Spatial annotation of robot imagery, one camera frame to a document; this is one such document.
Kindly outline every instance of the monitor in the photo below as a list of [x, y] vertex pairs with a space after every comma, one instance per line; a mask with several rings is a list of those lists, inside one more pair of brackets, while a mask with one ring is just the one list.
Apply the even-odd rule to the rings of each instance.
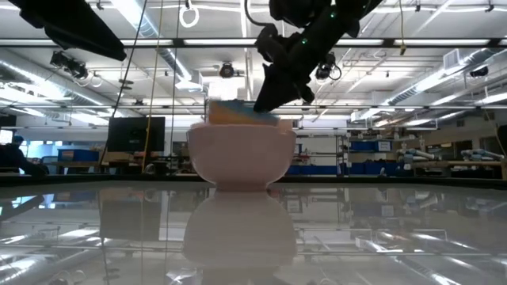
[[13, 136], [13, 131], [0, 130], [0, 144], [11, 143], [13, 141]]
[[[112, 118], [109, 120], [108, 151], [144, 151], [148, 118]], [[164, 151], [166, 118], [152, 117], [148, 151]]]

